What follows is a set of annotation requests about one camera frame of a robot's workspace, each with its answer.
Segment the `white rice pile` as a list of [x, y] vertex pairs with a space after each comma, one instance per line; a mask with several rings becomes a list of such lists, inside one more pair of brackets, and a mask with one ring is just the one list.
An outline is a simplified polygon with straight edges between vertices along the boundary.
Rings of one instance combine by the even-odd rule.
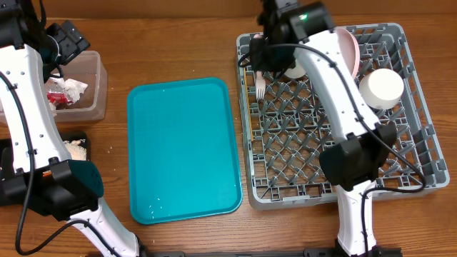
[[65, 141], [64, 144], [71, 154], [71, 158], [77, 161], [85, 161], [87, 157], [87, 150], [83, 147], [82, 143], [85, 140]]

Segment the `foil wrapper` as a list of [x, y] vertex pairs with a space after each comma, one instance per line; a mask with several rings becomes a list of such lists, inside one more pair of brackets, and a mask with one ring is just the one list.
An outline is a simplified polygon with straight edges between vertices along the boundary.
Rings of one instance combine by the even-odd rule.
[[72, 104], [73, 101], [65, 88], [65, 80], [50, 78], [46, 83], [46, 96], [49, 102], [55, 106]]

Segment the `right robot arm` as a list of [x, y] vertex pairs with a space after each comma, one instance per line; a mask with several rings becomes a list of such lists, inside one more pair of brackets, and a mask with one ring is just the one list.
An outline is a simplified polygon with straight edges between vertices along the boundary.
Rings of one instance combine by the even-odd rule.
[[400, 256], [379, 247], [372, 229], [372, 198], [378, 170], [396, 140], [363, 100], [343, 60], [335, 25], [321, 2], [263, 0], [263, 36], [249, 46], [254, 71], [285, 71], [298, 62], [324, 108], [334, 146], [319, 156], [326, 180], [336, 187], [342, 256]]

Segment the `black waste tray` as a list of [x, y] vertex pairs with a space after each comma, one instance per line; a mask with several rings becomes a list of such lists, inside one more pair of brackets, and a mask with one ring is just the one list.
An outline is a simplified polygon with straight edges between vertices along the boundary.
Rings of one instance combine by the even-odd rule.
[[[85, 160], [91, 158], [91, 142], [89, 137], [83, 131], [71, 131], [60, 133], [61, 139], [67, 144], [71, 144], [71, 155], [76, 159], [76, 147], [79, 147], [78, 159], [82, 159], [82, 149], [86, 151]], [[3, 178], [11, 178], [13, 172], [13, 157], [12, 157], [12, 143], [10, 138], [1, 139], [1, 176]]]

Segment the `white round plate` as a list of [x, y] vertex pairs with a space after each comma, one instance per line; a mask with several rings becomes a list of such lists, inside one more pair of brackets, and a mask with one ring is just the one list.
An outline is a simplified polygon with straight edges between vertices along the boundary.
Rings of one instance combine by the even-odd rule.
[[356, 78], [361, 57], [358, 42], [355, 36], [343, 27], [336, 27], [335, 31], [338, 36], [338, 44], [343, 60], [351, 72], [352, 77]]

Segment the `clear plastic bin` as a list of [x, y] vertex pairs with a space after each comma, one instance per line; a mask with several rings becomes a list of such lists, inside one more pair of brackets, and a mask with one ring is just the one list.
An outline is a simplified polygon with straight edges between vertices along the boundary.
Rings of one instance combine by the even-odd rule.
[[55, 122], [98, 121], [105, 116], [108, 75], [96, 51], [83, 51], [68, 65], [62, 66], [64, 80], [73, 79], [88, 86], [73, 104], [55, 110]]

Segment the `grey plastic dishwasher rack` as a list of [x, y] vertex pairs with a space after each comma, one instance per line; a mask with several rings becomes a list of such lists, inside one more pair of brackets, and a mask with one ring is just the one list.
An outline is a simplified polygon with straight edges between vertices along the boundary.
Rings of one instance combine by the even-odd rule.
[[[406, 197], [406, 189], [426, 182], [426, 192], [444, 188], [450, 176], [439, 145], [403, 28], [395, 23], [353, 25], [361, 52], [356, 81], [376, 69], [399, 74], [405, 89], [389, 110], [377, 110], [384, 123], [397, 129], [395, 154], [379, 170], [376, 200]], [[250, 140], [243, 70], [246, 68], [254, 140]], [[237, 68], [238, 99], [248, 198], [257, 210], [298, 208], [332, 203], [335, 188], [326, 180], [319, 154], [333, 145], [325, 111], [306, 77], [275, 78], [265, 73], [266, 95], [256, 99], [254, 72]]]

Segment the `grey bowl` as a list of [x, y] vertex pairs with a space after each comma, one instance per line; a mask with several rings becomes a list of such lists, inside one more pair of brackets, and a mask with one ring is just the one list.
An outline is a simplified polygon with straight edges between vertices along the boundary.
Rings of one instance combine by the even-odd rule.
[[403, 79], [391, 69], [377, 69], [359, 84], [363, 100], [374, 109], [392, 109], [400, 101], [404, 89]]

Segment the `white plastic fork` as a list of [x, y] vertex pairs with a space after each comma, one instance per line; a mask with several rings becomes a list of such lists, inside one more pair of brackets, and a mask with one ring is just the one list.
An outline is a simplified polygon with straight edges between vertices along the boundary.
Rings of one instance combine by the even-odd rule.
[[264, 98], [266, 90], [266, 81], [261, 71], [255, 73], [255, 87], [256, 87], [256, 99], [261, 100]]

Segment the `white tissue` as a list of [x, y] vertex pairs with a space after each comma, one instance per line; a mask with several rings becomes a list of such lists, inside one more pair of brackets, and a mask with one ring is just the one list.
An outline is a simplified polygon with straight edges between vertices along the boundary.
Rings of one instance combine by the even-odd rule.
[[73, 103], [72, 104], [61, 104], [61, 105], [55, 106], [49, 102], [49, 106], [50, 106], [53, 117], [57, 116], [56, 110], [58, 107], [60, 107], [60, 106], [65, 107], [65, 106], [73, 105], [77, 101], [79, 101], [79, 99], [81, 98], [81, 95], [85, 92], [87, 87], [88, 87], [88, 84], [81, 82], [81, 81], [77, 81], [74, 79], [65, 80], [65, 88], [68, 91]]

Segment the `white paper cup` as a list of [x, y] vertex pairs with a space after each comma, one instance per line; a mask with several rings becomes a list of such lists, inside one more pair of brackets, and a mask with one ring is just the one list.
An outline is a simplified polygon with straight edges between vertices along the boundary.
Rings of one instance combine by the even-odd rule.
[[289, 79], [299, 79], [306, 75], [306, 71], [299, 64], [299, 62], [295, 61], [294, 66], [290, 66], [290, 68], [286, 70], [284, 75]]

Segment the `teal plastic tray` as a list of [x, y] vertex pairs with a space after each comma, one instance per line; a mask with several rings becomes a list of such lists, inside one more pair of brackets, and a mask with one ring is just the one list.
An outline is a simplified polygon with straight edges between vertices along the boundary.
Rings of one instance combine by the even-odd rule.
[[243, 199], [227, 85], [137, 86], [127, 97], [129, 205], [144, 225], [232, 213]]

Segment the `wooden chopstick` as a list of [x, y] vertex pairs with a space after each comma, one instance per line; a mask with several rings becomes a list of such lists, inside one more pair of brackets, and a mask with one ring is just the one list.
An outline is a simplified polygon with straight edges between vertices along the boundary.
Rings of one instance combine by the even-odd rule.
[[245, 91], [246, 91], [246, 103], [247, 103], [247, 115], [248, 115], [248, 124], [249, 124], [249, 131], [250, 131], [250, 140], [254, 140], [253, 136], [253, 129], [252, 129], [252, 122], [251, 122], [251, 112], [250, 112], [250, 102], [249, 102], [249, 91], [248, 91], [248, 81], [246, 75], [246, 68], [242, 68], [243, 70], [243, 82], [245, 84]]

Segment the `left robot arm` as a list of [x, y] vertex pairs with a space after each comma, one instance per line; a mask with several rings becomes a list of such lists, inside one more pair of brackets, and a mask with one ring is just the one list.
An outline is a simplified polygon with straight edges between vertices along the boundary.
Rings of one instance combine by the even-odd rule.
[[1, 3], [1, 104], [13, 154], [1, 188], [23, 211], [77, 228], [104, 256], [145, 256], [145, 246], [105, 202], [96, 166], [71, 157], [46, 97], [53, 72], [88, 47], [70, 21], [47, 24], [45, 10], [30, 1]]

